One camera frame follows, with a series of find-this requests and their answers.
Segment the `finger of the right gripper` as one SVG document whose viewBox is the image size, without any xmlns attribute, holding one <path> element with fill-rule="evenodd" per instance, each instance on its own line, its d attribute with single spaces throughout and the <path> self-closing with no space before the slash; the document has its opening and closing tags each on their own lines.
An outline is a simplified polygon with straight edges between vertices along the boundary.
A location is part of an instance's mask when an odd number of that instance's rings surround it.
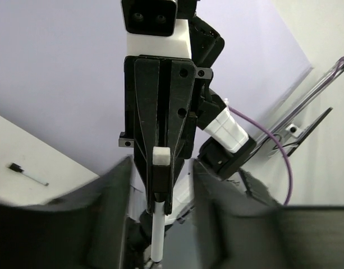
<svg viewBox="0 0 344 269">
<path fill-rule="evenodd" d="M 171 59 L 171 78 L 167 123 L 167 147 L 170 149 L 168 166 L 167 213 L 172 212 L 172 195 L 175 184 L 176 161 L 180 152 L 181 137 L 186 124 L 186 116 L 179 116 L 178 110 L 189 111 L 194 88 L 195 66 L 191 60 Z"/>
<path fill-rule="evenodd" d="M 134 160 L 146 191 L 146 210 L 154 212 L 152 156 L 156 145 L 160 58 L 137 58 L 134 63 Z"/>
</svg>

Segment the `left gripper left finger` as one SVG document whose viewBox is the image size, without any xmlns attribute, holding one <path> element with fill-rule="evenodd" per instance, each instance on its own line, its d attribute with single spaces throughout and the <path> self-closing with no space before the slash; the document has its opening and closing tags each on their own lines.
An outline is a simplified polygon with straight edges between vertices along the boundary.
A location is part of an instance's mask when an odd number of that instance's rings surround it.
<svg viewBox="0 0 344 269">
<path fill-rule="evenodd" d="M 0 201 L 0 268 L 122 268 L 132 160 L 44 205 Z"/>
</svg>

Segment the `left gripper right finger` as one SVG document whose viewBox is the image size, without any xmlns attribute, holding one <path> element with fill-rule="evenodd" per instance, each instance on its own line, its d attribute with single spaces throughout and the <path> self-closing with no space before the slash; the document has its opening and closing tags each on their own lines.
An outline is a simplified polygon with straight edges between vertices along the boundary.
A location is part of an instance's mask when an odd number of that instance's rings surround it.
<svg viewBox="0 0 344 269">
<path fill-rule="evenodd" d="M 262 182 L 251 194 L 192 164 L 202 268 L 344 268 L 344 206 L 282 206 Z"/>
</svg>

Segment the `black pen cap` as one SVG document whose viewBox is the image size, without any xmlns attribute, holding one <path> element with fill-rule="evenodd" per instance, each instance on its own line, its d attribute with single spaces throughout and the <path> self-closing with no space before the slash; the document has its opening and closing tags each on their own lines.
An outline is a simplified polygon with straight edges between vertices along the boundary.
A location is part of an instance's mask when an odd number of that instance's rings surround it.
<svg viewBox="0 0 344 269">
<path fill-rule="evenodd" d="M 166 200 L 171 173 L 171 151 L 169 147 L 153 147 L 152 192 L 156 202 Z"/>
</svg>

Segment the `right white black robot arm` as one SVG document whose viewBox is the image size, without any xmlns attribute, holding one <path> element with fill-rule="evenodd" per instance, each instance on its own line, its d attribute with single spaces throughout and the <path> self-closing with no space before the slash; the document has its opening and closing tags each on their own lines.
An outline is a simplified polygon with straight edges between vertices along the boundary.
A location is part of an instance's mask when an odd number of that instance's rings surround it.
<svg viewBox="0 0 344 269">
<path fill-rule="evenodd" d="M 222 179 L 242 165 L 256 143 L 210 88 L 224 39 L 197 16 L 197 2 L 122 1 L 121 8 L 127 54 L 119 144 L 134 149 L 147 212 L 168 216 L 197 129 L 209 135 L 198 158 Z"/>
</svg>

